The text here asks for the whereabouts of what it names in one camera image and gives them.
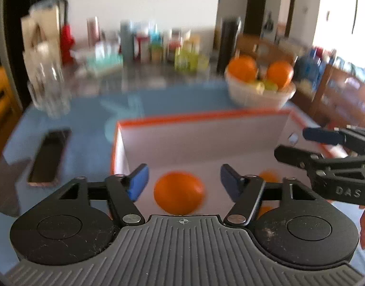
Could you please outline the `small orange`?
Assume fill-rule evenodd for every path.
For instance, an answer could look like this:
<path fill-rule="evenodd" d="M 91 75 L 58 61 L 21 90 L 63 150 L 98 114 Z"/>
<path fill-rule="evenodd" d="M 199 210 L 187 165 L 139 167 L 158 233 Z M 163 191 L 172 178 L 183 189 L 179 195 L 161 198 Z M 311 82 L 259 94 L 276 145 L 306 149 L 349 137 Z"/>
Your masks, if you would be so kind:
<path fill-rule="evenodd" d="M 263 172 L 259 173 L 259 177 L 263 178 L 268 183 L 282 182 L 282 179 L 278 176 L 277 172 L 273 170 L 264 170 Z M 275 208 L 276 207 L 272 205 L 262 204 L 258 212 L 258 218 Z"/>

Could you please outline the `large orange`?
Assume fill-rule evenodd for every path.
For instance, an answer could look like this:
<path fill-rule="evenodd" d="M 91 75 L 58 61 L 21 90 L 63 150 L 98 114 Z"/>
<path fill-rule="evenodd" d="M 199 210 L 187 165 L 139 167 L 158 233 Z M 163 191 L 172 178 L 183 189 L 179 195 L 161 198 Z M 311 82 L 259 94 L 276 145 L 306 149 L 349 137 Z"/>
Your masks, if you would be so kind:
<path fill-rule="evenodd" d="M 202 181 L 189 172 L 171 171 L 155 183 L 153 197 L 159 207 L 172 215 L 195 212 L 206 198 Z"/>

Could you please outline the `wooden chair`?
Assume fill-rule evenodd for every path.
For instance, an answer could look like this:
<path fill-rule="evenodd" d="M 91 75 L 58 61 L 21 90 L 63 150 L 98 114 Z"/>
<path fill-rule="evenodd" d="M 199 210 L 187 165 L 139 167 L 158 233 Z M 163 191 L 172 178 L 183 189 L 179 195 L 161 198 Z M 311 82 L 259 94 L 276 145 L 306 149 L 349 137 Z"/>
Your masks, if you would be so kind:
<path fill-rule="evenodd" d="M 257 63 L 263 65 L 269 65 L 276 61 L 286 61 L 293 66 L 296 61 L 293 53 L 282 49 L 267 39 L 261 39 L 258 36 L 248 34 L 238 36 L 235 54 L 237 56 L 250 56 Z"/>
<path fill-rule="evenodd" d="M 323 117 L 332 126 L 365 127 L 365 83 L 350 73 L 327 65 L 309 116 Z"/>

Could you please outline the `orange cardboard box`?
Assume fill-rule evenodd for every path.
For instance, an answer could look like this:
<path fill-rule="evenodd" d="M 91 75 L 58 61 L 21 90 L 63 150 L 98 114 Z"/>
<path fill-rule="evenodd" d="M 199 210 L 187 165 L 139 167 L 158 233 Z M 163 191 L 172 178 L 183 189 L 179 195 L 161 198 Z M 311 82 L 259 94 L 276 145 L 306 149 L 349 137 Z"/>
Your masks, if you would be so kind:
<path fill-rule="evenodd" d="M 171 171 L 186 171 L 206 187 L 206 198 L 196 214 L 225 217 L 233 201 L 220 180 L 228 163 L 239 174 L 258 175 L 272 170 L 278 178 L 295 177 L 309 185 L 305 171 L 276 161 L 274 149 L 287 145 L 344 158 L 341 147 L 306 141 L 309 126 L 294 110 L 234 110 L 119 121 L 111 159 L 112 174 L 129 174 L 141 163 L 148 165 L 147 186 L 136 201 L 145 218 L 164 215 L 153 197 L 156 181 Z"/>

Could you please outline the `blue water jug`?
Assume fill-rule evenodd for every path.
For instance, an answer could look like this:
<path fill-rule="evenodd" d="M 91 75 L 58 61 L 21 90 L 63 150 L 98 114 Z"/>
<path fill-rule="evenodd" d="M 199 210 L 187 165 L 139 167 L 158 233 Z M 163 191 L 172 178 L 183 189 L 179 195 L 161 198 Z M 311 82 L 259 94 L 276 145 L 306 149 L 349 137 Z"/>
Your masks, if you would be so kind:
<path fill-rule="evenodd" d="M 316 55 L 316 48 L 312 48 L 308 53 L 299 57 L 294 66 L 294 80 L 308 80 L 316 83 L 320 73 L 321 59 Z"/>

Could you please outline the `black smartphone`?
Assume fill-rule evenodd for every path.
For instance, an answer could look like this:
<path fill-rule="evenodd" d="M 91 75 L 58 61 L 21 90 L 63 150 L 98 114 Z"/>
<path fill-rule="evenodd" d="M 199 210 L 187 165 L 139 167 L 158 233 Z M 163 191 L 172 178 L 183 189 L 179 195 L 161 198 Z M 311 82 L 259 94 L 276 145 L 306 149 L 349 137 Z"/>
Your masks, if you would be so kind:
<path fill-rule="evenodd" d="M 29 172 L 27 182 L 30 186 L 51 186 L 58 183 L 58 169 L 71 129 L 51 130 L 42 139 Z"/>

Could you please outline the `right orange in basket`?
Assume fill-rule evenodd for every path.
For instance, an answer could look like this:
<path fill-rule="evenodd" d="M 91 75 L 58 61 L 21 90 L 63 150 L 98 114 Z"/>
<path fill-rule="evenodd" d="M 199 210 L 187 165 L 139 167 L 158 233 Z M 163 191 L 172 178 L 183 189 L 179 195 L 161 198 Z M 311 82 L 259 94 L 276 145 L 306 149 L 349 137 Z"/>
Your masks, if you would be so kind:
<path fill-rule="evenodd" d="M 293 75 L 294 69 L 291 64 L 287 61 L 275 61 L 267 68 L 266 79 L 282 90 L 291 83 Z"/>

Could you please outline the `yellow apple in basket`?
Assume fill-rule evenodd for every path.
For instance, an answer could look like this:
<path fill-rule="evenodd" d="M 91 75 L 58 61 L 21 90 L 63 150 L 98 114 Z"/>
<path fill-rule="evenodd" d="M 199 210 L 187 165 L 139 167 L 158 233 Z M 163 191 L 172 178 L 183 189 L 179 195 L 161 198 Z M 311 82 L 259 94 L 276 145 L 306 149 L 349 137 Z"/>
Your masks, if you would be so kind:
<path fill-rule="evenodd" d="M 265 84 L 262 81 L 254 81 L 250 84 L 252 89 L 256 92 L 256 94 L 262 95 L 265 90 Z"/>

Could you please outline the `white plastic fruit basket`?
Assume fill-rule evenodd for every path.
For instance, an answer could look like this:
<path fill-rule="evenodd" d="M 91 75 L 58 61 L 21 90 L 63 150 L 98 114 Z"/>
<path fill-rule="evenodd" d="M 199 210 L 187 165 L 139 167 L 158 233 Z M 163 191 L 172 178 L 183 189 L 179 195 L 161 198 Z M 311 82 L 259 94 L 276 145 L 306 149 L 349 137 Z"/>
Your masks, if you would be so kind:
<path fill-rule="evenodd" d="M 262 95 L 256 94 L 249 83 L 236 79 L 225 70 L 225 81 L 230 99 L 243 108 L 269 108 L 280 110 L 294 96 L 296 86 L 290 83 L 278 92 L 264 90 Z"/>

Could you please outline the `left orange in basket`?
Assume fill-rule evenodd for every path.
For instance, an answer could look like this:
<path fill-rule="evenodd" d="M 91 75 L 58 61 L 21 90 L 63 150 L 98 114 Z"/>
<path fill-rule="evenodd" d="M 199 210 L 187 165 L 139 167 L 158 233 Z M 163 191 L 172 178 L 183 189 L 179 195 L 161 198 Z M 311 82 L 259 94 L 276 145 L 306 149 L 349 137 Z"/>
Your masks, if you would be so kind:
<path fill-rule="evenodd" d="M 239 56 L 232 59 L 227 70 L 230 75 L 245 83 L 254 82 L 258 75 L 256 61 L 250 56 Z"/>

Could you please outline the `far wooden chair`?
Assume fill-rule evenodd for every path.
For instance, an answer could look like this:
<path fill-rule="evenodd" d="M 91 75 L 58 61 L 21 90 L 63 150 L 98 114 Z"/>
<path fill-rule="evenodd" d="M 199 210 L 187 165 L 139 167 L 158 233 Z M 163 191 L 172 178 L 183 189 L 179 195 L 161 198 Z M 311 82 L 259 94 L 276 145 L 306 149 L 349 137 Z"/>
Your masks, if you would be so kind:
<path fill-rule="evenodd" d="M 258 36 L 248 34 L 238 36 L 235 54 L 237 56 L 250 56 L 257 63 L 263 65 L 269 65 L 276 61 L 286 61 L 293 66 L 296 61 L 293 53 L 282 49 L 267 39 L 261 39 Z"/>

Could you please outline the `black thermos bottle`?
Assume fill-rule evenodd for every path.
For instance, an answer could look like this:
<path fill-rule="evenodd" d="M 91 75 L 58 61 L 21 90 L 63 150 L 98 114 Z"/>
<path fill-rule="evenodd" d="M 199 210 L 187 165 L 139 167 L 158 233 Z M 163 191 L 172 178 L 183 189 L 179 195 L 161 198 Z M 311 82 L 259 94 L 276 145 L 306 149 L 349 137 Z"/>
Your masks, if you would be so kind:
<path fill-rule="evenodd" d="M 235 52 L 235 44 L 241 29 L 240 17 L 223 18 L 221 26 L 221 39 L 219 56 L 217 60 L 217 74 L 223 75 L 226 67 Z"/>

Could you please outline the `red folded umbrella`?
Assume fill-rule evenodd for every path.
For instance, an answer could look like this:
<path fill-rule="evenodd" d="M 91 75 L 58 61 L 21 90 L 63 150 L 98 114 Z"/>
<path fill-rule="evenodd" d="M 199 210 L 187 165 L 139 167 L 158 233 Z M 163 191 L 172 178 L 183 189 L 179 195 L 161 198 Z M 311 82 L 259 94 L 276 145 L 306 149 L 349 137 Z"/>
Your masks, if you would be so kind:
<path fill-rule="evenodd" d="M 71 56 L 71 49 L 75 44 L 75 40 L 71 33 L 71 26 L 68 21 L 68 10 L 69 2 L 68 0 L 60 0 L 60 4 L 63 5 L 63 25 L 60 31 L 60 52 L 62 57 L 62 64 L 68 65 L 73 62 Z"/>

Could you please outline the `grey tall cup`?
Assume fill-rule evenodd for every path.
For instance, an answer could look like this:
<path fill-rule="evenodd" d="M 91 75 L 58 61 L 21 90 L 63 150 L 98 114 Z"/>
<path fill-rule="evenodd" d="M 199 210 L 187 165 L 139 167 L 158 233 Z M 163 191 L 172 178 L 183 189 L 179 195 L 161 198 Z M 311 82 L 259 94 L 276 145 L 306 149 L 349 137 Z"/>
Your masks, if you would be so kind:
<path fill-rule="evenodd" d="M 120 22 L 121 51 L 124 62 L 132 64 L 134 55 L 133 31 L 130 21 Z"/>

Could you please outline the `paper shopping bag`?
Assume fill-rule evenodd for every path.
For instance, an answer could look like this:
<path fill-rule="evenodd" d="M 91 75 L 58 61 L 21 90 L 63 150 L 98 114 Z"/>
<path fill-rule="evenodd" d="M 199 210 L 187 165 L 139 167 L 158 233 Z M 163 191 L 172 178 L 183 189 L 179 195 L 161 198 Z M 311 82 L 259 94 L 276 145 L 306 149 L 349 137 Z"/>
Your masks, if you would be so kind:
<path fill-rule="evenodd" d="M 21 18 L 23 60 L 29 77 L 42 61 L 61 63 L 58 6 L 37 8 Z"/>

